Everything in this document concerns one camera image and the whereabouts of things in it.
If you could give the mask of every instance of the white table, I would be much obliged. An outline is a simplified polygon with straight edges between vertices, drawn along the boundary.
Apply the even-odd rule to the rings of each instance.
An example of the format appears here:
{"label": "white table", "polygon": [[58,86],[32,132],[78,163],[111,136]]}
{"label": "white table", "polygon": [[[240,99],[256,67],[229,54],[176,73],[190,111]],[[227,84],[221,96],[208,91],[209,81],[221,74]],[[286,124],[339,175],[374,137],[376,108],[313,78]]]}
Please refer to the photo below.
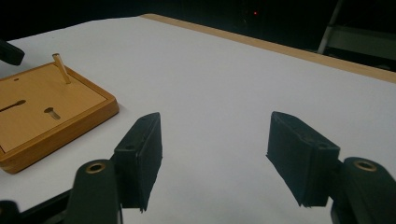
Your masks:
{"label": "white table", "polygon": [[47,158],[16,175],[0,172],[0,200],[22,211],[70,189],[80,165],[109,159],[134,122],[157,111],[163,164],[148,211],[124,209],[124,223],[332,223],[332,200],[299,207],[265,157],[273,111],[328,137],[340,161],[363,157],[396,175],[394,73],[155,15],[10,43],[26,55],[20,66],[0,62],[0,77],[58,52],[120,104],[114,118]]}

